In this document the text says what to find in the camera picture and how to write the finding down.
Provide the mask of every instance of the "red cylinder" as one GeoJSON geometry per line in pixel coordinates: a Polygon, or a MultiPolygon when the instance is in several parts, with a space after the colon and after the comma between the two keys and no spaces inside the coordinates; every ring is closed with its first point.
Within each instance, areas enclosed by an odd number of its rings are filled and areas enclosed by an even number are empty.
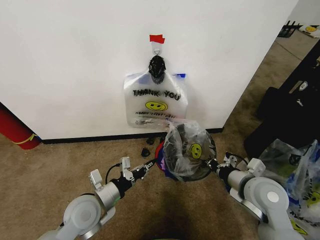
{"type": "Polygon", "coordinates": [[[41,143],[40,138],[1,103],[0,133],[22,149],[33,149],[41,143]]]}

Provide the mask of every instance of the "yellow band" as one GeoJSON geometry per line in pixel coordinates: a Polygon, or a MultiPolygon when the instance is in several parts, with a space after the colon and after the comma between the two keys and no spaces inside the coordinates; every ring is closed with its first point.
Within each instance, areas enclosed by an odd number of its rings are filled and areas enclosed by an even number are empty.
{"type": "Polygon", "coordinates": [[[34,139],[34,137],[37,137],[38,135],[36,135],[36,134],[34,134],[34,133],[32,133],[31,134],[31,136],[30,137],[28,137],[26,140],[24,140],[24,141],[21,141],[21,142],[14,142],[14,141],[12,141],[14,144],[24,144],[24,143],[26,143],[26,142],[28,142],[28,141],[32,141],[32,139],[34,139]]]}

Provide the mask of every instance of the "red tape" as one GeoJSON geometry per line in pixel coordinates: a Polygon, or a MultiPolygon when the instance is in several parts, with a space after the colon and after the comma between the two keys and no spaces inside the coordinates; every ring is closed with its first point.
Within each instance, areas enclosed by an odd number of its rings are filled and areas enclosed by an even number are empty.
{"type": "Polygon", "coordinates": [[[156,43],[163,44],[163,43],[165,43],[165,38],[162,37],[162,34],[161,35],[150,35],[150,42],[156,42],[156,43]]]}

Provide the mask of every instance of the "plastic bag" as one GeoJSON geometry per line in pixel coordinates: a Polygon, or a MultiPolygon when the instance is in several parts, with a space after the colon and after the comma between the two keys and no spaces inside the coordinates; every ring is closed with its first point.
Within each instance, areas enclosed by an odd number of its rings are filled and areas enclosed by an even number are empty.
{"type": "Polygon", "coordinates": [[[264,176],[278,180],[289,196],[293,229],[307,240],[320,236],[320,145],[296,149],[276,139],[259,157],[266,165],[264,176]]]}
{"type": "Polygon", "coordinates": [[[263,176],[273,179],[284,186],[288,177],[297,169],[301,158],[305,157],[308,149],[308,145],[296,149],[276,139],[259,157],[266,166],[263,176]]]}
{"type": "Polygon", "coordinates": [[[203,179],[211,169],[205,160],[217,157],[210,134],[196,121],[171,122],[163,155],[166,168],[180,181],[203,179]]]}
{"type": "Polygon", "coordinates": [[[320,226],[320,145],[315,140],[285,184],[291,209],[320,226]]]}
{"type": "Polygon", "coordinates": [[[186,116],[186,74],[169,74],[161,59],[154,56],[148,70],[125,78],[126,118],[134,128],[162,129],[162,120],[186,116]]]}

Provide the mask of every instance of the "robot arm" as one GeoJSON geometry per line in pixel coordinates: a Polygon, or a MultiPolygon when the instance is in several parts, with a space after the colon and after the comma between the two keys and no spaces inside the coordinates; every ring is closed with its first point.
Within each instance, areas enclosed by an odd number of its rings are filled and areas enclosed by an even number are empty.
{"type": "Polygon", "coordinates": [[[230,188],[230,195],[260,221],[259,238],[303,240],[290,223],[287,214],[289,198],[285,189],[274,180],[261,176],[266,169],[262,161],[253,158],[246,171],[238,170],[233,163],[229,157],[223,164],[212,159],[207,165],[230,188]]]}
{"type": "Polygon", "coordinates": [[[74,240],[77,236],[82,240],[91,238],[115,215],[117,201],[138,179],[144,179],[155,162],[155,159],[148,161],[130,171],[130,158],[122,157],[121,176],[105,185],[99,170],[92,171],[89,178],[95,194],[82,195],[70,202],[65,209],[62,226],[45,233],[38,240],[74,240]]]}

